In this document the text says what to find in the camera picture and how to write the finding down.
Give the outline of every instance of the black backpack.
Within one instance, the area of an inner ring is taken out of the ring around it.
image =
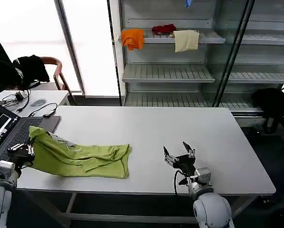
[[[266,118],[263,128],[267,134],[276,131],[278,124],[284,127],[284,92],[276,88],[259,89],[252,94],[253,105],[260,107]],[[269,128],[268,120],[273,118]]]

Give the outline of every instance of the computer mouse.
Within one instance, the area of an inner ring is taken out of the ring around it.
[[[37,101],[33,102],[30,106],[33,106],[33,107],[35,107],[35,106],[41,106],[41,105],[43,105],[43,104],[45,104],[45,103],[46,103],[46,100],[45,100],[45,99],[40,99],[40,100],[37,100]]]

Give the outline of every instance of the beige cloth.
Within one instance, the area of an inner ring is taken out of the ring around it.
[[[195,30],[174,31],[175,52],[197,50],[199,44],[199,32]]]

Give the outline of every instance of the red cloth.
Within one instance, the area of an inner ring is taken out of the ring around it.
[[[152,32],[155,35],[168,35],[177,30],[174,24],[152,27]]]

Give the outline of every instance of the power adapter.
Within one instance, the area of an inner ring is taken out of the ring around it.
[[[16,98],[18,101],[24,100],[24,97],[23,97],[23,95],[22,95],[20,92],[17,92],[17,93],[15,94],[15,98]]]

